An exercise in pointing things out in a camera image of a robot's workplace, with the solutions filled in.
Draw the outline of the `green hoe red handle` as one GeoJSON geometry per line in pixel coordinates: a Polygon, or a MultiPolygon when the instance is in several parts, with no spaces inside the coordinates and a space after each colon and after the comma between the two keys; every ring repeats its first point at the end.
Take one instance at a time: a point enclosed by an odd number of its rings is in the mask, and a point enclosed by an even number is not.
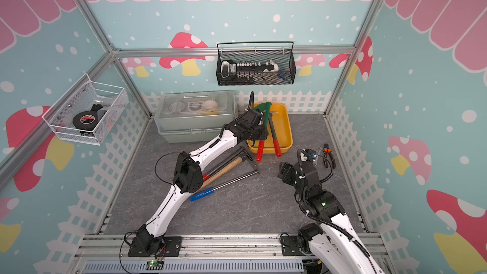
{"type": "Polygon", "coordinates": [[[265,140],[268,137],[268,121],[270,117],[270,109],[271,109],[271,102],[265,102],[261,103],[257,106],[254,107],[254,110],[260,112],[263,116],[262,118],[262,125],[260,126],[261,134],[259,136],[259,145],[258,145],[258,150],[257,150],[257,156],[256,156],[256,161],[261,162],[263,158],[263,151],[265,147],[265,140]]]}

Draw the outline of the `yellow plastic storage box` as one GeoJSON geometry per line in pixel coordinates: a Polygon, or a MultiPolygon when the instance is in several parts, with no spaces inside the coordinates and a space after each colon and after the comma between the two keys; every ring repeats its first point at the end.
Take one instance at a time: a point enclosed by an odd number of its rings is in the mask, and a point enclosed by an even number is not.
{"type": "MultiPolygon", "coordinates": [[[[272,103],[270,112],[272,114],[272,121],[275,128],[276,137],[279,142],[280,151],[281,154],[284,154],[288,152],[288,150],[293,145],[293,137],[292,137],[287,108],[283,104],[272,103]]],[[[269,126],[268,126],[268,132],[269,132],[269,136],[265,141],[263,153],[275,154],[273,137],[269,126]]]]}

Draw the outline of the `black hoe red handle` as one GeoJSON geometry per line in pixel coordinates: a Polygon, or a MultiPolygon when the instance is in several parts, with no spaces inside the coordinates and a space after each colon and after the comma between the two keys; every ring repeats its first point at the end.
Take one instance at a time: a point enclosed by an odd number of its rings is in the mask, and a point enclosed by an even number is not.
{"type": "Polygon", "coordinates": [[[274,147],[275,155],[277,157],[281,157],[282,156],[282,152],[281,152],[281,149],[280,149],[280,144],[279,144],[278,137],[276,135],[275,126],[274,126],[274,123],[273,123],[273,114],[272,113],[270,113],[270,116],[269,116],[269,119],[268,119],[268,123],[269,123],[269,126],[270,126],[271,135],[272,135],[272,139],[273,139],[273,147],[274,147]]]}

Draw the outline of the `chrome tool blue handle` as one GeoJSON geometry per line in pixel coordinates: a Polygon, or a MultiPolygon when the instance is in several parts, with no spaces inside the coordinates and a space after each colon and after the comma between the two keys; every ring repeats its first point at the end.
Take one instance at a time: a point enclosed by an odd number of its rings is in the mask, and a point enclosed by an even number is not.
{"type": "Polygon", "coordinates": [[[227,181],[225,183],[222,183],[218,186],[215,186],[213,188],[210,188],[210,189],[207,189],[207,190],[203,190],[202,192],[199,192],[193,196],[190,197],[190,202],[195,202],[196,200],[200,200],[200,199],[203,199],[204,197],[208,197],[210,195],[212,195],[215,191],[217,190],[220,190],[228,185],[232,185],[234,183],[237,183],[237,182],[240,182],[246,178],[249,178],[251,176],[254,176],[254,175],[257,175],[259,173],[258,170],[255,170],[255,171],[252,171],[252,172],[249,172],[247,174],[244,174],[242,176],[239,176],[239,177],[236,177],[230,181],[227,181]]]}

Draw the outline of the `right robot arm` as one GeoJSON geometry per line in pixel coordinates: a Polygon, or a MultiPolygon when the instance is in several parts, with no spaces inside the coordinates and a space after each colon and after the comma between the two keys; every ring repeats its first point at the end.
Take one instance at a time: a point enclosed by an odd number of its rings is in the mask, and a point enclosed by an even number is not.
{"type": "Polygon", "coordinates": [[[330,273],[384,273],[355,232],[337,197],[323,189],[310,149],[297,151],[297,163],[280,164],[278,177],[294,187],[300,211],[313,222],[301,228],[297,240],[305,255],[318,258],[330,273]]]}

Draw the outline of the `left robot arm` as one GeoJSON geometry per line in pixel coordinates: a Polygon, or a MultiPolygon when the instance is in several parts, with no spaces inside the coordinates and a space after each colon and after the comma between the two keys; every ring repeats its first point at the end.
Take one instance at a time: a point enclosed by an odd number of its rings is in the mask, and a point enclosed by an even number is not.
{"type": "Polygon", "coordinates": [[[175,167],[175,175],[166,198],[154,215],[132,234],[129,246],[129,257],[161,258],[165,254],[164,236],[167,228],[182,204],[204,185],[203,171],[222,153],[245,141],[267,139],[267,126],[264,120],[268,117],[265,104],[246,111],[229,124],[225,124],[217,137],[192,152],[180,152],[175,167]]]}

